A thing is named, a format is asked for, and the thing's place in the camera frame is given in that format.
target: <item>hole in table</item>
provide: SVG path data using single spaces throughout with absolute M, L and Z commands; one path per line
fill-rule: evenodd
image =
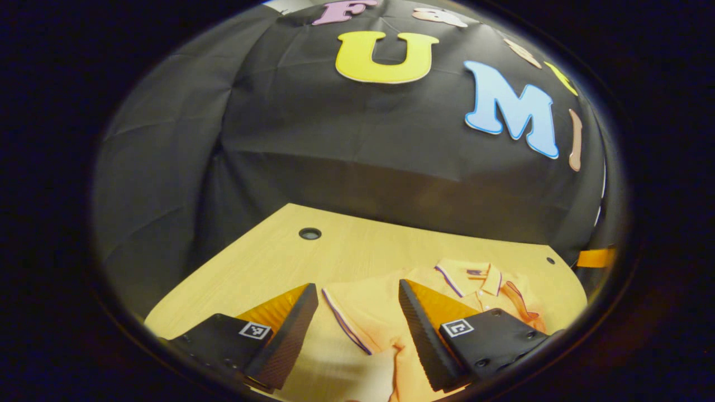
M 306 227 L 305 229 L 301 229 L 298 235 L 306 240 L 315 240 L 318 239 L 322 233 L 314 227 Z

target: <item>letter u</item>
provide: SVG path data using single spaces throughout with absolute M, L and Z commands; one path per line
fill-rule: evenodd
M 335 59 L 335 68 L 347 78 L 360 82 L 402 84 L 417 81 L 432 67 L 432 44 L 439 39 L 422 34 L 404 32 L 398 38 L 407 42 L 407 56 L 402 64 L 386 65 L 373 61 L 373 49 L 384 32 L 356 31 L 338 36 L 342 41 Z

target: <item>light wood surface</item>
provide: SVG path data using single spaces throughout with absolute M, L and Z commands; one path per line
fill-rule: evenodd
M 316 227 L 322 236 L 302 239 L 298 232 L 305 227 Z M 211 314 L 236 316 L 298 285 L 315 283 L 320 289 L 401 268 L 431 269 L 441 258 L 490 262 L 527 275 L 549 333 L 565 328 L 586 307 L 578 279 L 549 246 L 431 232 L 288 204 L 181 282 L 145 324 L 157 336 L 173 339 Z M 387 401 L 393 364 L 389 353 L 367 356 L 355 346 L 319 296 L 300 356 L 274 397 Z

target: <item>letter m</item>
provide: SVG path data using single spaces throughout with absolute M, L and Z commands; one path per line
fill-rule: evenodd
M 464 66 L 474 73 L 476 86 L 474 112 L 465 116 L 469 127 L 490 134 L 501 133 L 503 125 L 496 117 L 498 105 L 511 138 L 521 138 L 531 120 L 532 130 L 526 135 L 526 143 L 531 149 L 551 159 L 558 158 L 551 116 L 553 101 L 546 92 L 533 85 L 526 85 L 521 96 L 517 97 L 497 69 L 470 61 L 464 62 Z

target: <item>polo shirt collar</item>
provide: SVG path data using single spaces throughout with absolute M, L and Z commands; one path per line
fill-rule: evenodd
M 499 296 L 502 273 L 494 264 L 443 258 L 435 269 L 444 275 L 450 287 L 462 298 L 480 290 Z

